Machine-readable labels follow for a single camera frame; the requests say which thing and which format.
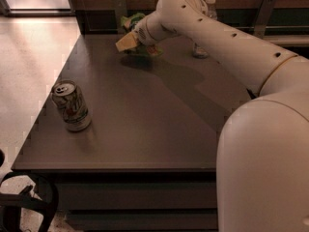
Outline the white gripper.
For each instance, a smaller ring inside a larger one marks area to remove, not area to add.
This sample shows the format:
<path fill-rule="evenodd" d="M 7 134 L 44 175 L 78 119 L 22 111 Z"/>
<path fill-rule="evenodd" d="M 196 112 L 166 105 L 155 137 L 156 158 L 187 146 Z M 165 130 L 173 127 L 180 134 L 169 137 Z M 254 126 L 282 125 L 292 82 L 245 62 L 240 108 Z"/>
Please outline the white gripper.
<path fill-rule="evenodd" d="M 135 48 L 139 42 L 143 45 L 153 45 L 172 36 L 175 36 L 175 33 L 166 29 L 161 23 L 161 14 L 153 12 L 139 20 L 133 32 L 125 34 L 116 42 L 116 47 L 122 52 Z"/>

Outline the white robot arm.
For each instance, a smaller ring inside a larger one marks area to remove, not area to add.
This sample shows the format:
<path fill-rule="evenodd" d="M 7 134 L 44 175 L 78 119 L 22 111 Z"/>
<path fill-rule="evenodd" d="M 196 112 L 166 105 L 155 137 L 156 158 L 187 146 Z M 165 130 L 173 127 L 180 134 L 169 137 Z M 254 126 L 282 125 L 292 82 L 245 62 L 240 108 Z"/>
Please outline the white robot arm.
<path fill-rule="evenodd" d="M 214 19 L 211 2 L 158 0 L 116 46 L 186 36 L 246 89 L 219 136 L 219 232 L 309 232 L 309 60 Z"/>

